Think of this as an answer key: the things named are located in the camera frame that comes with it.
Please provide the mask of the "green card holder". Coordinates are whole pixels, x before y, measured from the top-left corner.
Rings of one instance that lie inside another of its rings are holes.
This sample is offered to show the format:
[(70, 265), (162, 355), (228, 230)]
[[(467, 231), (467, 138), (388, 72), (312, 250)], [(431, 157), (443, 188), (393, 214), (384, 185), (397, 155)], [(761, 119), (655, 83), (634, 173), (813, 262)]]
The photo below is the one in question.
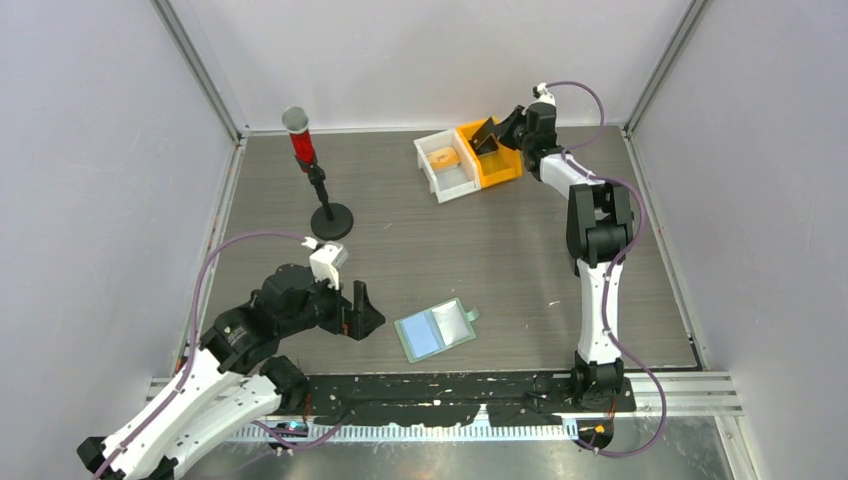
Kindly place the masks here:
[(476, 308), (466, 310), (458, 297), (396, 320), (394, 326), (409, 363), (414, 364), (476, 338)]

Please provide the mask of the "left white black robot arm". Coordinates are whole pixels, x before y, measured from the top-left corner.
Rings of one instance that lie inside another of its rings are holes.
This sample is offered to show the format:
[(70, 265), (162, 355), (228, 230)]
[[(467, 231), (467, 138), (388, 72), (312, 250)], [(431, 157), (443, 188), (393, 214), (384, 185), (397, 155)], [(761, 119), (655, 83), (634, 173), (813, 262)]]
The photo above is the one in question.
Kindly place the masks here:
[(84, 468), (97, 479), (180, 479), (247, 423), (303, 411), (310, 381), (279, 343), (312, 328), (368, 337), (386, 318), (364, 282), (353, 291), (348, 300), (310, 268), (280, 266), (247, 302), (218, 315), (191, 361), (126, 426), (80, 443)]

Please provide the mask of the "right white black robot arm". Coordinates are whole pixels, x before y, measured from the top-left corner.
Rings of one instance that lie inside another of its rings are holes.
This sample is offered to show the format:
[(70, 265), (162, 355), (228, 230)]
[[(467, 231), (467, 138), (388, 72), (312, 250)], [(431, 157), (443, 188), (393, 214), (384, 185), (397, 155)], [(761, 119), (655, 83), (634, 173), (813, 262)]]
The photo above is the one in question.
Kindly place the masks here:
[(517, 106), (503, 121), (489, 118), (471, 131), (473, 153), (519, 153), (525, 170), (567, 202), (565, 243), (581, 285), (581, 333), (569, 375), (570, 400), (596, 410), (624, 387), (618, 340), (618, 290), (624, 260), (638, 232), (631, 192), (581, 165), (557, 140), (556, 108)]

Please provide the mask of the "orange card in white bin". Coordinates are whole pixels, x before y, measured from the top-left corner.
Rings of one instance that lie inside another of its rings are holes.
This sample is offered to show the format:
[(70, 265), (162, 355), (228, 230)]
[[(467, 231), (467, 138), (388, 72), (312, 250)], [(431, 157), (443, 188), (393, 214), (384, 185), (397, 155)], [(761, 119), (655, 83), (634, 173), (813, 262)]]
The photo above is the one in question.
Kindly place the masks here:
[(452, 168), (460, 163), (458, 152), (453, 147), (443, 147), (426, 155), (426, 159), (433, 171)]

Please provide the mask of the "orange plastic bin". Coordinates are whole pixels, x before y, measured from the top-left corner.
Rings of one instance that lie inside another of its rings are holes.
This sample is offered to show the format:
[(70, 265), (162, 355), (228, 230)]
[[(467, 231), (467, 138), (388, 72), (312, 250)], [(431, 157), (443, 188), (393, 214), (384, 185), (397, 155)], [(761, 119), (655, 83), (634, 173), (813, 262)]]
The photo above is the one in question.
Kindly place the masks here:
[(471, 158), (478, 168), (478, 177), (482, 188), (520, 178), (523, 175), (523, 166), (520, 153), (517, 150), (506, 148), (497, 144), (497, 149), (480, 154), (477, 153), (472, 144), (472, 138), (487, 123), (496, 123), (497, 117), (488, 117), (457, 127), (460, 138), (471, 152)]

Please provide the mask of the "white plastic bin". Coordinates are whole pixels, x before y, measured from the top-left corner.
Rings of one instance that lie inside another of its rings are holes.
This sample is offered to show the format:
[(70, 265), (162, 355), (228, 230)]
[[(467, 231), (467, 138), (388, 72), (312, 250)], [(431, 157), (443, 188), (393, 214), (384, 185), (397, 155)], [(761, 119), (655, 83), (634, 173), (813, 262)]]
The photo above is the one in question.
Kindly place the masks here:
[(443, 130), (413, 141), (417, 166), (424, 172), (438, 203), (456, 200), (482, 189), (476, 161), (457, 129)]

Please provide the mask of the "black microphone stand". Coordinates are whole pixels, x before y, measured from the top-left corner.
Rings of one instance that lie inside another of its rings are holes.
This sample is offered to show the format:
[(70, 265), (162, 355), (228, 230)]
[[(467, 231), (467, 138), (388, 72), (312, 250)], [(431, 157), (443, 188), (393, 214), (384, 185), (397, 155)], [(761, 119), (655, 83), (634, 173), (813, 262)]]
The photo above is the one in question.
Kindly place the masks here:
[(319, 239), (327, 241), (344, 238), (354, 226), (354, 217), (351, 210), (343, 204), (330, 201), (325, 186), (326, 174), (319, 165), (307, 163), (299, 157), (295, 157), (295, 159), (306, 173), (320, 203), (320, 207), (312, 214), (310, 220), (313, 234)]

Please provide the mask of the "red grey microphone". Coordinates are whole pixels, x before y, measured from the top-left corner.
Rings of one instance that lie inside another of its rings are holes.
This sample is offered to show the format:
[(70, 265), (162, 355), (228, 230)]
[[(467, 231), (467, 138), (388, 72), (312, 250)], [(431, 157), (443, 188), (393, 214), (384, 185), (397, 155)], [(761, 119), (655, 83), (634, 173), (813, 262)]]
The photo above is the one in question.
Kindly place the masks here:
[(283, 112), (282, 123), (289, 134), (298, 165), (303, 172), (308, 172), (316, 159), (308, 115), (300, 106), (291, 106)]

